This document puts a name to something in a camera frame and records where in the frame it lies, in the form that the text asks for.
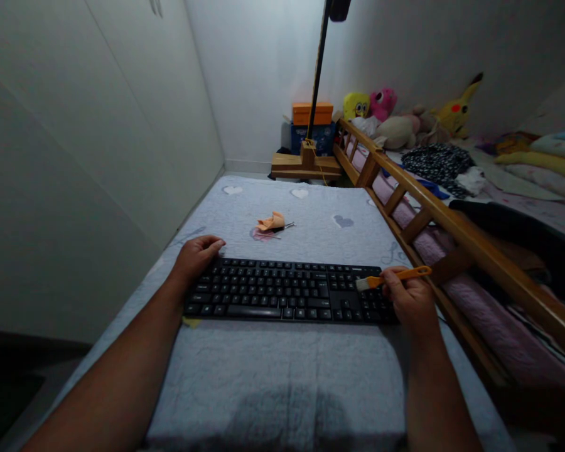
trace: wooden lamp base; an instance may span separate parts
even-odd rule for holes
[[[314,144],[302,141],[301,155],[274,154],[272,177],[337,180],[341,177],[341,166],[335,157],[316,157]]]

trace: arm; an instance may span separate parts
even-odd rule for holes
[[[418,279],[406,288],[392,267],[383,272],[384,293],[411,338],[408,374],[408,445],[413,451],[482,451],[456,372],[439,329],[433,293]]]
[[[167,280],[23,451],[132,451],[141,444],[180,327],[184,293],[223,245],[213,235],[184,244]]]

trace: orange paper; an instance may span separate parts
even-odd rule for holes
[[[284,226],[284,215],[278,212],[272,212],[272,216],[265,220],[258,220],[259,224],[256,226],[261,231],[269,229],[276,229]]]

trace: keyboard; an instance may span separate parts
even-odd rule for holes
[[[355,281],[379,267],[216,258],[189,291],[185,316],[228,320],[396,325],[379,289]]]

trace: blue box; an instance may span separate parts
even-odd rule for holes
[[[291,124],[291,154],[299,155],[301,142],[308,134],[307,126],[294,126]],[[317,156],[333,155],[333,142],[335,141],[335,123],[327,126],[313,126],[312,140],[316,143]]]

